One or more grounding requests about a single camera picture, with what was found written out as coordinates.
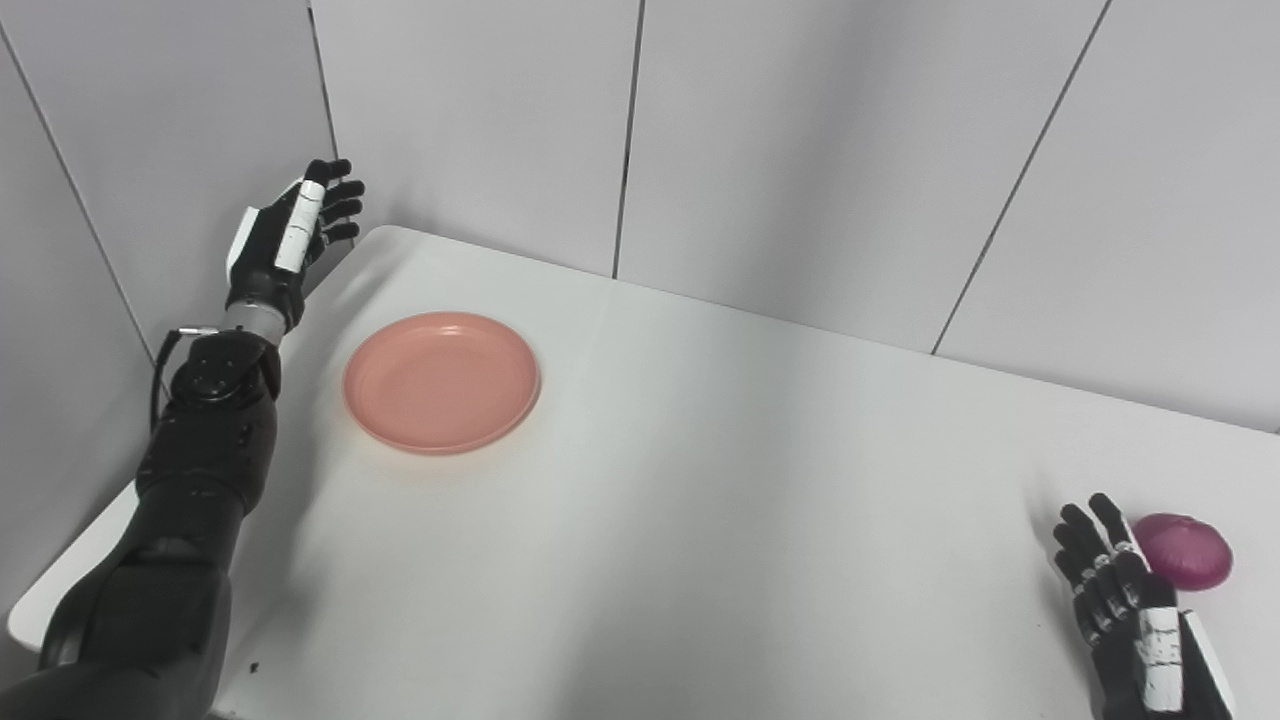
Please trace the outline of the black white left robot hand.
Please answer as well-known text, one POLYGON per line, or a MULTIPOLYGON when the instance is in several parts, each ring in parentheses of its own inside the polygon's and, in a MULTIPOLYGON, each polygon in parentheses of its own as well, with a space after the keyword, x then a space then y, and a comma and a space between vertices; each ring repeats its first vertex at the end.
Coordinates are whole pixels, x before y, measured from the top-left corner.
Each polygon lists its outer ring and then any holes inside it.
POLYGON ((303 174, 264 208, 241 218, 227 258, 227 306, 255 304, 283 318, 285 331, 305 311, 303 282, 339 241, 355 240, 366 186, 351 179, 347 158, 312 160, 303 174))

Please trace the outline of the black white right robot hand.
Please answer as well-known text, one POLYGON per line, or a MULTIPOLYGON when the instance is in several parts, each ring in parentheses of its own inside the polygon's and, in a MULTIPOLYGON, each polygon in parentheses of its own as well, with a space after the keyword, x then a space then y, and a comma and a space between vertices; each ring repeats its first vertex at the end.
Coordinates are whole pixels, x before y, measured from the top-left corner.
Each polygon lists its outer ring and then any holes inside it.
POLYGON ((1188 592, 1221 585, 1234 564, 1219 530, 1156 512, 1132 523, 1106 493, 1065 503, 1052 529, 1102 719, 1234 719, 1236 701, 1188 592))

